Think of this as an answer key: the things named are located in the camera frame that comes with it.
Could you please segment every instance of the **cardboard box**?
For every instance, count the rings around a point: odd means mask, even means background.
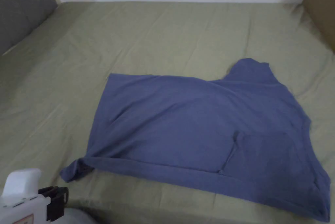
[[[335,0],[304,0],[303,4],[335,52]]]

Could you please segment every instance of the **mattress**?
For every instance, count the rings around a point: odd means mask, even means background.
[[[59,176],[86,152],[110,73],[215,80],[247,57],[268,62],[302,105],[315,154],[334,179],[334,54],[302,6],[64,3],[0,57],[0,187],[15,169],[40,168],[40,187],[67,186],[69,206],[100,223],[314,223],[246,200],[99,170],[71,183]]]

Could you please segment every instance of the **black bracket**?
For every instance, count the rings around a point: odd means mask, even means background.
[[[39,194],[51,199],[50,204],[46,206],[47,221],[55,221],[64,215],[64,208],[69,200],[67,187],[50,186],[40,189]]]

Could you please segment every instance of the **blue t-shirt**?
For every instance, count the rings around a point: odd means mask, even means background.
[[[330,221],[330,178],[309,126],[269,65],[253,59],[210,82],[111,74],[87,153],[61,177],[69,182],[96,168]]]

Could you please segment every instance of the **gray headboard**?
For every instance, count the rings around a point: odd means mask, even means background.
[[[0,56],[38,27],[56,0],[0,0]]]

